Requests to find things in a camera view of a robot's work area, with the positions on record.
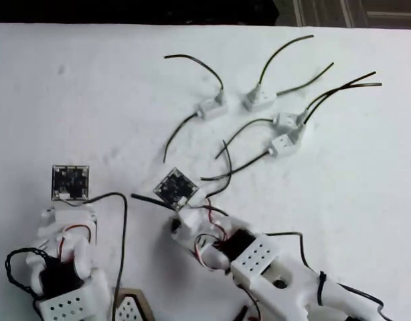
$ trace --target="square circuit board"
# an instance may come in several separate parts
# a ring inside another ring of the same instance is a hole
[[[182,208],[197,191],[198,187],[176,168],[153,190],[156,195],[176,211]]]
[[[52,167],[52,200],[87,200],[89,166],[54,165]]]

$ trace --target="perforated plastic bracket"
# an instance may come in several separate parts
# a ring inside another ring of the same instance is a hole
[[[80,289],[39,303],[44,321],[107,321],[110,292],[102,271]]]
[[[116,321],[146,321],[140,314],[136,301],[126,296],[116,310]]]
[[[250,284],[277,257],[278,247],[266,235],[259,236],[231,263],[231,272],[242,284]]]

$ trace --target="white table surface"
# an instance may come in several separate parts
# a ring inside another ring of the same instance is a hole
[[[381,298],[394,320],[411,320],[411,31],[0,25],[0,321],[37,320],[30,297],[7,282],[3,262],[33,241],[50,204],[52,165],[90,165],[90,196],[152,196],[174,166],[193,179],[222,173],[224,159],[213,160],[222,139],[278,110],[249,114],[242,95],[276,48],[310,33],[314,39],[287,48],[270,65],[264,79],[270,92],[335,66],[279,99],[281,110],[302,110],[321,92],[369,71],[378,74],[368,81],[383,86],[334,95],[314,115],[296,155],[264,159],[234,176],[214,205],[263,231],[302,231],[312,267]],[[193,62],[163,59],[178,53],[221,75],[230,113],[186,126],[163,167],[171,131],[218,90]],[[230,148],[234,166],[273,135],[265,126],[246,131]],[[98,261],[114,285],[122,204],[109,199],[95,207]],[[245,295],[172,242],[163,230],[169,214],[129,200],[123,286],[141,288],[157,320],[232,320]],[[299,256],[297,239],[276,242]],[[24,266],[21,257],[13,262],[23,281]]]

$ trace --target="black cable tie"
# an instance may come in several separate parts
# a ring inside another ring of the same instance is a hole
[[[321,294],[323,292],[323,286],[325,285],[326,282],[326,273],[323,271],[320,271],[320,276],[319,276],[319,289],[317,290],[317,303],[320,306],[323,306],[323,302],[321,300]]]

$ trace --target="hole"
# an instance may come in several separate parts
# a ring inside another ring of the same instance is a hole
[[[278,289],[287,288],[287,283],[282,279],[275,280],[272,284],[274,284],[274,286]]]

